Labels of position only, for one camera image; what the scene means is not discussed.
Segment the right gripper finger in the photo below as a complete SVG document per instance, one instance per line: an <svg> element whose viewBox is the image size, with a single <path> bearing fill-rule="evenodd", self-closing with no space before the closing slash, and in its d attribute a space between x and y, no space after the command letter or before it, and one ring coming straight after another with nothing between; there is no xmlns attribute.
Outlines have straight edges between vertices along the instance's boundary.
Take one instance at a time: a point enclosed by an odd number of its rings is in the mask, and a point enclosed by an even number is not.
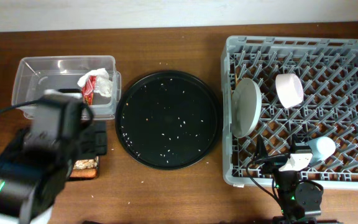
<svg viewBox="0 0 358 224"><path fill-rule="evenodd" d="M255 153L253 161L260 161L268 157L267 150L265 148L264 140L261 135L257 136L257 142L255 147Z"/></svg>
<svg viewBox="0 0 358 224"><path fill-rule="evenodd" d="M310 147L305 142L301 142L296 134L291 136L290 152L309 152Z"/></svg>

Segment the blue cup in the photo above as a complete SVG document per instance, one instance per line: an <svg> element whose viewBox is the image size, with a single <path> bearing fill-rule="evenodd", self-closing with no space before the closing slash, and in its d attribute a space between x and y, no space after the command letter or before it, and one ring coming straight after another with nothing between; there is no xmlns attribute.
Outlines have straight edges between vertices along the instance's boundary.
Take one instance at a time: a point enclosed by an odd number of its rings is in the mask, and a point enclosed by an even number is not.
<svg viewBox="0 0 358 224"><path fill-rule="evenodd" d="M333 155L336 150L335 142L326 136L312 139L307 142L307 145L310 147L313 154L310 164L325 161L328 157Z"/></svg>

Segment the red snack wrapper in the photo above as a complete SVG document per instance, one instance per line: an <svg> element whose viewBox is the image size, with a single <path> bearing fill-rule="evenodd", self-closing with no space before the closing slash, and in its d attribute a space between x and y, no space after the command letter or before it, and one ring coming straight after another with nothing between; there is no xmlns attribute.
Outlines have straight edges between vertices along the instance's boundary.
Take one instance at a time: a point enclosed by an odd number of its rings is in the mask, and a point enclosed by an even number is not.
<svg viewBox="0 0 358 224"><path fill-rule="evenodd" d="M87 105L93 104L94 88L96 84L96 76L89 76L85 85L82 87L83 100Z"/></svg>

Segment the orange carrot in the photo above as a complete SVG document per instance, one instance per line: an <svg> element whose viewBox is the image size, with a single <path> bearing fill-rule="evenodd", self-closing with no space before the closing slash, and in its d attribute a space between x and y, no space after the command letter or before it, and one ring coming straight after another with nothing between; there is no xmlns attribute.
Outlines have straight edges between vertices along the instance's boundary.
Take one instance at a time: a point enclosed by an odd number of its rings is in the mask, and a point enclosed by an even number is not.
<svg viewBox="0 0 358 224"><path fill-rule="evenodd" d="M75 169L72 171L70 178L71 179L94 179L98 176L97 169Z"/></svg>

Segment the grey plate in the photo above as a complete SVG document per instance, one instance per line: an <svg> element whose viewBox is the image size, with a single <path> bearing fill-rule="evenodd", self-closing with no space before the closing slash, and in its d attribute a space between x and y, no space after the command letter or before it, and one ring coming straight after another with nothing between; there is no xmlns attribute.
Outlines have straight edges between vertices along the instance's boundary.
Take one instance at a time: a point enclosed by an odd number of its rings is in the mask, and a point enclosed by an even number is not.
<svg viewBox="0 0 358 224"><path fill-rule="evenodd" d="M262 94L255 81L244 78L232 94L232 133L237 138L248 136L256 127L262 109Z"/></svg>

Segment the white tissue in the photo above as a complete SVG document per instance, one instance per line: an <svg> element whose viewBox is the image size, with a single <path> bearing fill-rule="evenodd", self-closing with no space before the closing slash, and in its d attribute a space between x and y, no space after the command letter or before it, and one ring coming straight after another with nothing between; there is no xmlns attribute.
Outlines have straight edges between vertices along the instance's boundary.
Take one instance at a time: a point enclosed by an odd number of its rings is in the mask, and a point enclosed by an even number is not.
<svg viewBox="0 0 358 224"><path fill-rule="evenodd" d="M91 70L77 81L79 87L84 87L87 81L90 81L90 78L95 78L96 82L94 84L93 90L96 93L99 93L103 97L111 97L113 91L113 81L109 79L109 73L105 68L99 68L96 70Z"/></svg>

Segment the peanuts and rice scraps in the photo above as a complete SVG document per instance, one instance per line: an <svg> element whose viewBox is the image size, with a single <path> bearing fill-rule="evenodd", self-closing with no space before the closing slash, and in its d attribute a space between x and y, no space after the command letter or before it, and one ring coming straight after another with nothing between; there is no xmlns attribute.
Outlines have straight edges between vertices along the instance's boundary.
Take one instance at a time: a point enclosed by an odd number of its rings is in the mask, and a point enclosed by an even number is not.
<svg viewBox="0 0 358 224"><path fill-rule="evenodd" d="M78 160L75 162L73 168L77 170L95 169L97 168L98 164L99 160L97 157L95 157L94 159Z"/></svg>

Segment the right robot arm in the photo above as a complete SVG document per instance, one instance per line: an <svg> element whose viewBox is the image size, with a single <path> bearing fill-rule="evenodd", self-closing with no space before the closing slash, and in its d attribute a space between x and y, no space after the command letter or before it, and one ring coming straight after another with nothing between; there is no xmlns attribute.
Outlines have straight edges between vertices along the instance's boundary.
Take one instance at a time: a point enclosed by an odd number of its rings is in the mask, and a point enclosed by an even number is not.
<svg viewBox="0 0 358 224"><path fill-rule="evenodd" d="M300 171L309 165L312 157L311 147L296 141L292 141L288 153L270 156L262 136L257 136L256 151L251 163L261 165L261 173L273 176L270 196L282 211L280 217L273 217L273 223L317 222L316 217L321 215L323 186L299 178Z"/></svg>

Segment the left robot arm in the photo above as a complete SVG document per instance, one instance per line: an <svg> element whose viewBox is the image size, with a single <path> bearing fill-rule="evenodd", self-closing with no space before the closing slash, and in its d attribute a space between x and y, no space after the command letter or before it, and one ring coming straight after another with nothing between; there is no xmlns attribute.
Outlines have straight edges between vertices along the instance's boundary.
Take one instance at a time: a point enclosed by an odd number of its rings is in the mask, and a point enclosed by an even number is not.
<svg viewBox="0 0 358 224"><path fill-rule="evenodd" d="M52 93L34 100L34 118L0 154L0 217L30 223L50 211L80 157L93 113L82 99Z"/></svg>

